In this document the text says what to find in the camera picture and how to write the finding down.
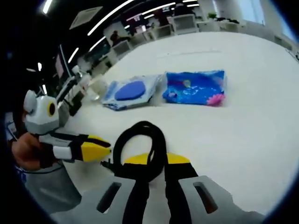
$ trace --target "office desk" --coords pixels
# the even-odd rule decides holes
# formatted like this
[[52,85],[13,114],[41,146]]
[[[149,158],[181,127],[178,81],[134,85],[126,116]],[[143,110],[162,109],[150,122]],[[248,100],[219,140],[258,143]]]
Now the office desk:
[[[167,151],[189,158],[246,211],[268,214],[284,197],[298,171],[299,64],[284,48],[254,36],[227,32],[172,36],[139,46],[104,76],[113,80],[165,71],[224,69],[228,77],[223,107],[160,104],[114,112],[83,105],[66,128],[97,134],[115,143],[138,121],[159,126]],[[149,152],[150,139],[138,136],[123,149],[122,159]],[[99,164],[66,164],[82,193],[111,175]],[[169,218],[163,175],[151,184],[144,223]]]

